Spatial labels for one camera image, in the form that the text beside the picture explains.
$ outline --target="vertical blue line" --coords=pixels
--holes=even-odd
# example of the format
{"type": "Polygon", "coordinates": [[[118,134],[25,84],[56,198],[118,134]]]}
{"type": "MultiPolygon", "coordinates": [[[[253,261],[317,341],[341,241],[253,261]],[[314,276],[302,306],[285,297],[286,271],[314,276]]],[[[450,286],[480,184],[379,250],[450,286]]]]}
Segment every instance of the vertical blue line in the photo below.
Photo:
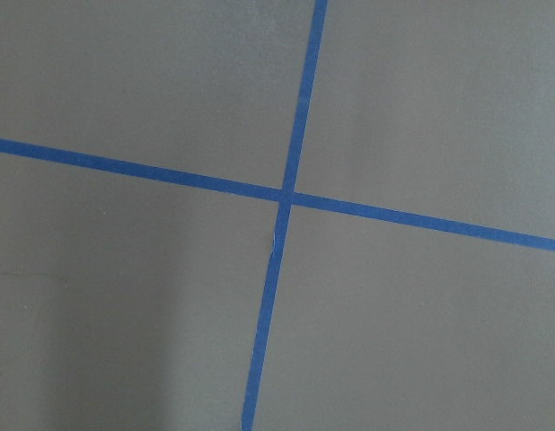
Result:
{"type": "Polygon", "coordinates": [[[297,99],[297,107],[295,109],[294,127],[289,144],[289,152],[287,154],[286,171],[282,183],[282,199],[279,202],[279,208],[277,210],[274,246],[269,256],[266,282],[261,297],[258,328],[256,330],[256,338],[253,343],[253,352],[251,354],[250,374],[248,376],[245,400],[243,402],[242,431],[252,431],[253,419],[258,404],[261,373],[266,355],[266,347],[268,346],[269,325],[271,324],[271,316],[276,300],[276,291],[278,289],[279,270],[281,269],[281,261],[286,245],[289,215],[292,209],[295,180],[297,178],[297,171],[302,155],[305,125],[310,109],[317,59],[322,43],[322,31],[327,3],[327,0],[315,0],[313,8],[312,27],[310,29],[309,41],[305,53],[304,71],[297,99]]]}

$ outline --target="gray tile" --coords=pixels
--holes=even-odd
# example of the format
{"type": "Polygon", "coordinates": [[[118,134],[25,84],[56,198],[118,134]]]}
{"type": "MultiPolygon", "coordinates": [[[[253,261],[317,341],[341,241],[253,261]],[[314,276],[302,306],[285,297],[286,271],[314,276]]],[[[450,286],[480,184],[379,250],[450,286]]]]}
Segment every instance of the gray tile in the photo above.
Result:
{"type": "Polygon", "coordinates": [[[0,137],[278,187],[312,6],[0,1],[0,137]]]}
{"type": "Polygon", "coordinates": [[[294,208],[256,429],[555,431],[555,253],[294,208]]]}
{"type": "Polygon", "coordinates": [[[237,431],[276,210],[0,154],[0,429],[237,431]]]}
{"type": "Polygon", "coordinates": [[[298,190],[555,237],[555,0],[332,2],[298,190]]]}

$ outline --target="gray surface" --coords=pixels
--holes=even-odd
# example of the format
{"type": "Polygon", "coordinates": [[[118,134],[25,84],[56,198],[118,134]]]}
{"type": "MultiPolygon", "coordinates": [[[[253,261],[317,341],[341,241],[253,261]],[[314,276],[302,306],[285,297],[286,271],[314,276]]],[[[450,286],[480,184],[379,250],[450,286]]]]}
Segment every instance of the gray surface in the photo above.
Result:
{"type": "Polygon", "coordinates": [[[294,208],[256,429],[555,431],[555,253],[294,208]]]}
{"type": "Polygon", "coordinates": [[[331,2],[297,189],[555,237],[555,0],[331,2]]]}
{"type": "Polygon", "coordinates": [[[0,154],[0,430],[238,430],[276,204],[0,154]]]}
{"type": "Polygon", "coordinates": [[[0,137],[279,187],[312,7],[0,1],[0,137]]]}

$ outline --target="gray floor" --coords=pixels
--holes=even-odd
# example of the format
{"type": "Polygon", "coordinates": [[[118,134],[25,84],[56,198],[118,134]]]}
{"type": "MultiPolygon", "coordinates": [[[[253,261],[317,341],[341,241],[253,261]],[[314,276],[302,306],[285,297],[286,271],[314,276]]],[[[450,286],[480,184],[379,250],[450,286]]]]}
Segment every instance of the gray floor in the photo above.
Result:
{"type": "MultiPolygon", "coordinates": [[[[312,1],[0,1],[0,137],[279,188],[312,1]]],[[[330,1],[297,191],[555,239],[555,1],[330,1]]],[[[278,204],[0,154],[0,431],[240,429],[278,204]]],[[[294,207],[256,430],[555,431],[555,252],[294,207]]]]}

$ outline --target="blue tape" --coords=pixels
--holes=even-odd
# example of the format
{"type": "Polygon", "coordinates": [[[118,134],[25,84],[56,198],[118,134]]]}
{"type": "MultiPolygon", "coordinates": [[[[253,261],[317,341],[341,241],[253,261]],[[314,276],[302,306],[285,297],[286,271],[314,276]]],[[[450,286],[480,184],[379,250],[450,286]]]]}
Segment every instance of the blue tape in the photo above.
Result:
{"type": "Polygon", "coordinates": [[[257,186],[255,184],[224,180],[172,169],[157,168],[140,163],[123,162],[121,160],[109,159],[97,155],[75,153],[46,146],[23,144],[6,139],[0,139],[0,153],[21,155],[32,159],[71,164],[73,166],[96,169],[98,171],[119,173],[132,177],[170,182],[200,189],[222,191],[224,193],[233,193],[234,195],[273,200],[276,202],[281,200],[283,194],[281,190],[257,186]]]}
{"type": "Polygon", "coordinates": [[[502,229],[480,226],[478,224],[455,222],[453,220],[430,217],[428,215],[422,216],[419,214],[405,213],[394,209],[371,207],[369,205],[355,204],[343,200],[295,193],[294,205],[333,211],[335,213],[348,214],[351,216],[373,218],[374,220],[383,220],[385,222],[406,224],[408,226],[422,227],[434,231],[456,233],[484,240],[507,242],[509,244],[523,245],[535,249],[555,251],[555,240],[551,238],[504,231],[502,229]]]}
{"type": "Polygon", "coordinates": [[[256,337],[251,354],[250,372],[246,385],[245,399],[242,410],[242,431],[253,429],[258,395],[260,392],[261,374],[268,346],[269,326],[278,290],[279,271],[286,245],[287,227],[294,199],[295,180],[299,170],[299,162],[302,156],[304,144],[305,125],[310,109],[312,98],[313,80],[317,68],[317,60],[322,43],[323,24],[325,22],[325,11],[327,0],[316,0],[313,7],[312,27],[310,29],[309,41],[305,53],[304,71],[300,83],[295,109],[294,126],[287,153],[286,171],[282,183],[282,200],[277,210],[276,226],[274,230],[274,247],[269,257],[266,282],[261,297],[260,315],[256,337]]]}

